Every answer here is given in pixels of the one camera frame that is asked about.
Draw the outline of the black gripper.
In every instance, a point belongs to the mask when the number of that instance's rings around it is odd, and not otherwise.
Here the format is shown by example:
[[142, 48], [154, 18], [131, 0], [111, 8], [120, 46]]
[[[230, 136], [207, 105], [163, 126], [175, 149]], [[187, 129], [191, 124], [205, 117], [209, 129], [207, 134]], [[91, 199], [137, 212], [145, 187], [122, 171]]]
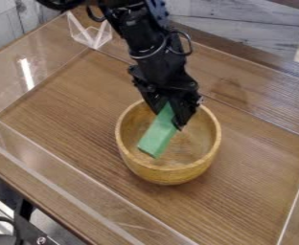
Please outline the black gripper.
[[182, 42], [137, 43], [130, 46], [130, 55], [137, 62], [130, 74], [147, 105], [159, 114], [170, 102], [173, 123], [183, 130], [195, 114], [201, 94], [198, 82], [186, 70], [189, 54]]

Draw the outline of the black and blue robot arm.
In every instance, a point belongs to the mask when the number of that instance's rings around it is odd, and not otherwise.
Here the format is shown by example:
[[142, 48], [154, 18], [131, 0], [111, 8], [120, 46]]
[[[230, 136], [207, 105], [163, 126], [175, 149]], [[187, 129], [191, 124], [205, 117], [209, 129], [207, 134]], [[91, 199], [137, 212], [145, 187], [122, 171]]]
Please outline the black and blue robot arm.
[[198, 83], [186, 70], [187, 56], [182, 40], [190, 36], [169, 25], [165, 0], [36, 0], [58, 11], [83, 5], [88, 17], [108, 22], [128, 45], [135, 65], [130, 67], [135, 87], [151, 110], [169, 106], [170, 121], [183, 128], [199, 107]]

